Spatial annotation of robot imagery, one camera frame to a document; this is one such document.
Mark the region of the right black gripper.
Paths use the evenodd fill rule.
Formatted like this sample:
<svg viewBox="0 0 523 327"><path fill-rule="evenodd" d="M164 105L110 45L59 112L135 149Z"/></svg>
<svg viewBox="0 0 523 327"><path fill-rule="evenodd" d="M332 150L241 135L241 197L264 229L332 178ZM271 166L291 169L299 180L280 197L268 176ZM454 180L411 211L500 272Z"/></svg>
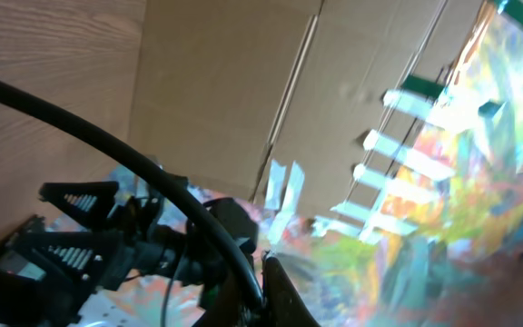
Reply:
<svg viewBox="0 0 523 327"><path fill-rule="evenodd" d="M25 233L13 250L61 284L116 291L139 277L172 277L179 267L187 236L159 224L165 197L152 186L132 196L109 221L119 191L117 182L44 183L39 195L89 230L110 233Z"/></svg>

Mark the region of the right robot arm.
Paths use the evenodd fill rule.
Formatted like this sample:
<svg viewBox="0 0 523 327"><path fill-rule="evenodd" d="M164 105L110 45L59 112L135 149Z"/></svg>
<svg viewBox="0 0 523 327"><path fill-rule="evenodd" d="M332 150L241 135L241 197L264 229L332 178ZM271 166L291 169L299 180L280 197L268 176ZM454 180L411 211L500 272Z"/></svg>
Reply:
<svg viewBox="0 0 523 327"><path fill-rule="evenodd" d="M40 281L22 282L6 309L10 326L66 326L79 322L88 299L103 289L116 291L138 277L156 275L201 287L205 310L197 325L253 326L260 320L249 309L220 250L202 227L187 223L184 232L160 225L164 196L148 187L144 198L115 201L117 182L44 183L43 201L83 226L81 232L18 235L13 250L44 271Z"/></svg>

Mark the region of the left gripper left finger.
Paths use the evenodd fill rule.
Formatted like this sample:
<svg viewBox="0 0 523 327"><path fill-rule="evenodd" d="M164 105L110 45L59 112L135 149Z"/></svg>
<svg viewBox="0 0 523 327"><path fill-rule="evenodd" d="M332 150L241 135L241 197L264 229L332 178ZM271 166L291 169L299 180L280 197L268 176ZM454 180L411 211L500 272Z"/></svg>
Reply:
<svg viewBox="0 0 523 327"><path fill-rule="evenodd" d="M223 281L203 286L198 306L202 316L192 327L246 327L248 313L242 300L242 290L232 272Z"/></svg>

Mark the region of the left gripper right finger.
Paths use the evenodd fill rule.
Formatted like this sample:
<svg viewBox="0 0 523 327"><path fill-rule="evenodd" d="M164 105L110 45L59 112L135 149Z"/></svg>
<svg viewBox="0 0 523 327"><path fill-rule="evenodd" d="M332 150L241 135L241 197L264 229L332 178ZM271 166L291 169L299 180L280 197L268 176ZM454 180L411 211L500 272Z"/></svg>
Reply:
<svg viewBox="0 0 523 327"><path fill-rule="evenodd" d="M320 327L307 309L279 259L262 259L263 295L266 307L263 325L271 327Z"/></svg>

